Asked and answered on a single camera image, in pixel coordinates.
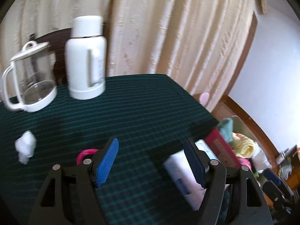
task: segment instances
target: glass kettle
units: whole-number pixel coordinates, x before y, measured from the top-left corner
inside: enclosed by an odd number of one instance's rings
[[[3,102],[11,111],[36,112],[50,104],[57,95],[48,52],[49,42],[27,42],[22,51],[10,60],[2,75]],[[13,72],[13,82],[19,103],[8,98],[7,75]]]

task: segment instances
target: rolled yellow cloth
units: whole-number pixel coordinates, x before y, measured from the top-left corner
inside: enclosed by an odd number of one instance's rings
[[[251,158],[256,148],[254,141],[242,134],[231,134],[233,139],[231,148],[235,155],[241,158]]]

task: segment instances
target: beige curtain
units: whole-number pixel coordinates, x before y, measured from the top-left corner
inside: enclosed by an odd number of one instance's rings
[[[191,95],[210,93],[212,111],[234,73],[253,7],[254,0],[16,0],[0,25],[0,70],[30,34],[101,15],[109,24],[107,76],[167,74]]]

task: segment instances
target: blue rubber pad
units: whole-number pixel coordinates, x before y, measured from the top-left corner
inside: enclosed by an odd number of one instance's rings
[[[118,139],[114,139],[112,144],[108,148],[103,160],[101,161],[100,165],[97,168],[97,174],[95,179],[96,187],[100,187],[101,184],[106,182],[108,174],[110,173],[110,169],[113,165],[113,162],[116,158],[116,155],[119,150],[119,141]]]
[[[269,168],[265,169],[263,171],[263,175],[267,180],[273,181],[273,183],[278,187],[281,185],[281,180],[277,175]]]
[[[205,188],[206,187],[206,181],[204,179],[205,169],[202,166],[198,157],[196,156],[188,140],[186,140],[183,144],[183,151],[190,165],[190,168],[194,174],[196,182],[199,183],[202,186],[202,188]]]

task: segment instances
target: white thermos flask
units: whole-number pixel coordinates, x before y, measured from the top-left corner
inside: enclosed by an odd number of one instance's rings
[[[65,62],[70,96],[87,100],[105,91],[106,39],[101,16],[74,19],[71,38],[65,46]]]

